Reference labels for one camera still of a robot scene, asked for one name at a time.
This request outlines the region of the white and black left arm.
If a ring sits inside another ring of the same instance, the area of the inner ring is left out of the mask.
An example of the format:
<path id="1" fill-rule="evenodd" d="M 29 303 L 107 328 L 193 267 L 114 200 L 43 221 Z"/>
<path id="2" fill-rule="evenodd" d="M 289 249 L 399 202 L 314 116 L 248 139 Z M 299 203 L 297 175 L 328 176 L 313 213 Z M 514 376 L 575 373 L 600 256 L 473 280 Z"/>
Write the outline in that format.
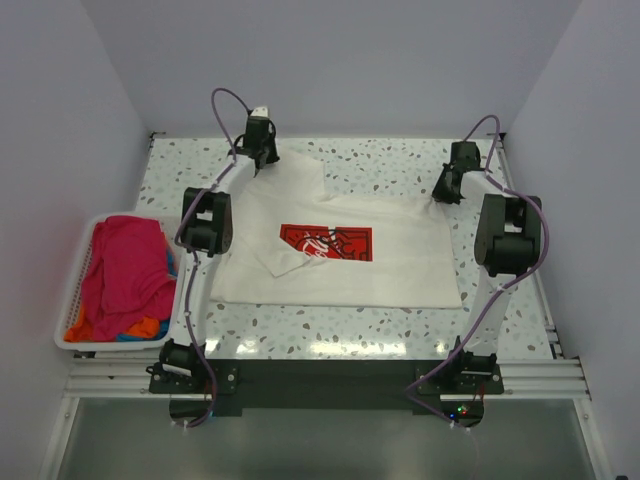
<path id="1" fill-rule="evenodd" d="M 204 320 L 215 273 L 233 239 L 232 202 L 262 169 L 279 160 L 275 137 L 269 109 L 253 109 L 245 132 L 232 142 L 228 165 L 213 185 L 184 192 L 182 221 L 176 234 L 182 258 L 169 340 L 161 350 L 160 365 L 185 392 L 200 390 L 210 375 L 204 356 Z"/>

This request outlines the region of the white t-shirt red print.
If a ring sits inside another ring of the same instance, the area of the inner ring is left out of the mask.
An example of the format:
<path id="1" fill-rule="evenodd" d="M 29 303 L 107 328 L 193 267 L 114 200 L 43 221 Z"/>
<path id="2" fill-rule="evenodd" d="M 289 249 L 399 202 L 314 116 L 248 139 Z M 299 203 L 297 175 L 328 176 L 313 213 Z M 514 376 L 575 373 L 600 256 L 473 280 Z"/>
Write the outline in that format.
<path id="1" fill-rule="evenodd" d="M 461 306 L 449 225 L 430 198 L 332 194 L 322 161 L 285 152 L 233 199 L 232 219 L 215 301 Z"/>

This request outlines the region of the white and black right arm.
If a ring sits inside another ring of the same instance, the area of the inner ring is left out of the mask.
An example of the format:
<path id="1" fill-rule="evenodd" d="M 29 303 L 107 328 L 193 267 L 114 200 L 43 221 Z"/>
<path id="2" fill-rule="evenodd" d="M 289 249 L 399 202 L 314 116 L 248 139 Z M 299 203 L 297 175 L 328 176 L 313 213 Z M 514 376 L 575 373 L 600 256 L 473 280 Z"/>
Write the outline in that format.
<path id="1" fill-rule="evenodd" d="M 450 160 L 432 191 L 434 200 L 460 204 L 470 193 L 481 200 L 473 253 L 479 278 L 469 322 L 453 350 L 429 375 L 433 383 L 469 392 L 494 375 L 499 334 L 519 282 L 537 270 L 548 250 L 548 225 L 537 196 L 517 193 L 481 167 L 476 143 L 451 144 Z"/>

